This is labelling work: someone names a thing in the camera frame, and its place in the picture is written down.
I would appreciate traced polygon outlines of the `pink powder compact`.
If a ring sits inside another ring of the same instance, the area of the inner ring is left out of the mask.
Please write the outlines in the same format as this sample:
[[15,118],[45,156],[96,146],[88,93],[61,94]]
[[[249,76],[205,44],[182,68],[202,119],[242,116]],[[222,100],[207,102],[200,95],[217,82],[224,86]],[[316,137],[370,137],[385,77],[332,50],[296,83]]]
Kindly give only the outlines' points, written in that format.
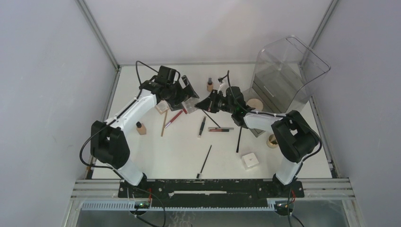
[[155,106],[155,109],[158,111],[159,114],[163,114],[167,112],[170,107],[166,101],[162,100]]

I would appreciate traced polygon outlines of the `round powder puff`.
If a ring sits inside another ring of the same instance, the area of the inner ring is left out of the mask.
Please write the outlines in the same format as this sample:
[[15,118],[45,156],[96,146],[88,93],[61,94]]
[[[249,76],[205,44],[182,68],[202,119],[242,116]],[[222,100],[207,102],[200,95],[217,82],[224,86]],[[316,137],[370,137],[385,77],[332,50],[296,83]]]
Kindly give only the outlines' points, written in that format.
[[263,102],[257,98],[249,99],[246,104],[251,108],[255,109],[256,111],[263,110]]

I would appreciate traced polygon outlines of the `clear acrylic organizer box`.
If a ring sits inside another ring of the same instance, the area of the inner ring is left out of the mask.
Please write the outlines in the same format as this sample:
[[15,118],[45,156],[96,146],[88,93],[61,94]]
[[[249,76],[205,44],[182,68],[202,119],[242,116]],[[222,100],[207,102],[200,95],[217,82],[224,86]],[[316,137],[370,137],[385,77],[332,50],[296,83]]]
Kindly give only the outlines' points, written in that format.
[[297,36],[284,37],[259,51],[244,99],[261,101],[264,112],[301,112],[330,69],[329,63]]

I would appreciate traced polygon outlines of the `clear eyeshadow palette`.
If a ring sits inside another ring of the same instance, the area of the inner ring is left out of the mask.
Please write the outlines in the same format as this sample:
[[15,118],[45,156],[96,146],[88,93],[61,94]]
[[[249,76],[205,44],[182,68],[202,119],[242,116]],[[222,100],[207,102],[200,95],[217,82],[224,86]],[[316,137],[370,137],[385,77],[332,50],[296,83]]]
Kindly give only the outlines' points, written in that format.
[[187,114],[191,114],[197,110],[195,105],[198,103],[198,101],[198,98],[191,97],[182,102],[183,108],[186,110]]

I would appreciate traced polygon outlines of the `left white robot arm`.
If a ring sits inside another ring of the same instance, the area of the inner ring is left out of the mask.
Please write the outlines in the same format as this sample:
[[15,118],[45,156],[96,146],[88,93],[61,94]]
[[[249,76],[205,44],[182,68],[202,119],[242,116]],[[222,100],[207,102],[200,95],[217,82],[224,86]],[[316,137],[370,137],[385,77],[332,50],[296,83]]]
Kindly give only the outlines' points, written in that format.
[[188,77],[167,66],[160,66],[151,79],[140,82],[139,94],[115,116],[104,122],[95,121],[91,126],[90,153],[130,184],[130,192],[144,196],[148,185],[145,174],[131,159],[127,135],[140,119],[161,101],[172,111],[181,110],[191,98],[199,98]]

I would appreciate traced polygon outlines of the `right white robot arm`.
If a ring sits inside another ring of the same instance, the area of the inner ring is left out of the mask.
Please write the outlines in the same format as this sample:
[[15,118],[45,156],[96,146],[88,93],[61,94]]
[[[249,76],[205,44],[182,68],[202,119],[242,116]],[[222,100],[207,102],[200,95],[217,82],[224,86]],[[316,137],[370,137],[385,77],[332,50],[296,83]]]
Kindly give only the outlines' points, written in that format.
[[257,111],[246,104],[239,87],[229,87],[226,93],[212,90],[195,107],[209,113],[227,112],[239,127],[273,133],[283,155],[280,168],[273,176],[273,190],[280,197],[292,191],[292,182],[304,161],[323,147],[321,138],[299,111],[293,110],[285,115]]

